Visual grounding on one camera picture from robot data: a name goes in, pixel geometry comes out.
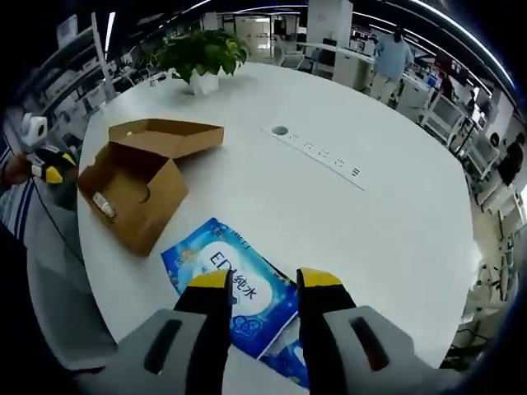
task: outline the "ceiling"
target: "ceiling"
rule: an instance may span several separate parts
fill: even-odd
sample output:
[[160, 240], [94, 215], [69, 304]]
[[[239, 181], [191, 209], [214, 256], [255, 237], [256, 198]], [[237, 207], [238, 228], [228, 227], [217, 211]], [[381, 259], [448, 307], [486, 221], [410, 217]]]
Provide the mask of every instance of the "ceiling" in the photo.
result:
[[[160, 21], [166, 21], [176, 12], [187, 10], [200, 0], [176, 0], [167, 7], [165, 1], [150, 0], [104, 0], [91, 2], [89, 0], [69, 0], [63, 4], [56, 2], [37, 2], [30, 15], [24, 5], [15, 4], [20, 8], [18, 15], [24, 15], [25, 23], [13, 29], [4, 26], [4, 37], [11, 39], [7, 43], [7, 50], [21, 53], [17, 63], [12, 66], [13, 78], [11, 84], [18, 82], [31, 67], [39, 66], [50, 54], [57, 49], [56, 25], [64, 21], [73, 13], [79, 18], [79, 30], [90, 24], [90, 12], [97, 12], [97, 20], [101, 38], [104, 41], [109, 12], [116, 12], [110, 52], [119, 51], [123, 45], [136, 44], [144, 35], [155, 33], [159, 30]], [[508, 82], [499, 68], [494, 65], [488, 56], [472, 41], [460, 34], [453, 26], [443, 21], [428, 10], [409, 0], [356, 0], [354, 11], [365, 13], [391, 21], [403, 23], [408, 29], [427, 38], [431, 42], [446, 49], [459, 61], [464, 63], [478, 77], [497, 82], [497, 79], [506, 87], [514, 101], [525, 111], [525, 96], [527, 95], [527, 75], [520, 70], [520, 37], [525, 36], [520, 31], [521, 2], [501, 0], [498, 7], [494, 2], [481, 2], [476, 0], [428, 0], [428, 4], [444, 12], [458, 21], [467, 30], [479, 38], [490, 51], [501, 60], [501, 63], [512, 76], [515, 88]], [[199, 18], [201, 13], [207, 11], [229, 12], [251, 7], [265, 7], [269, 5], [305, 5], [306, 0], [212, 0], [184, 15], [178, 16], [172, 23], [191, 21]], [[138, 21], [146, 16], [162, 13], [163, 15], [146, 24], [138, 26]], [[354, 16], [354, 23], [370, 23], [364, 16]]]

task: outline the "open cardboard box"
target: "open cardboard box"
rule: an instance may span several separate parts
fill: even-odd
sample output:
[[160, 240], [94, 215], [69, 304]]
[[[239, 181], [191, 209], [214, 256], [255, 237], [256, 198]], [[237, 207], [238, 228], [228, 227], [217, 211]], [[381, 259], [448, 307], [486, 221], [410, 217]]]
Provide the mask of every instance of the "open cardboard box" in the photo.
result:
[[[77, 185], [96, 216], [134, 253], [148, 255], [189, 192], [174, 159], [223, 142], [223, 128], [168, 119], [141, 119], [109, 130], [110, 142]], [[116, 216], [93, 202], [101, 193]]]

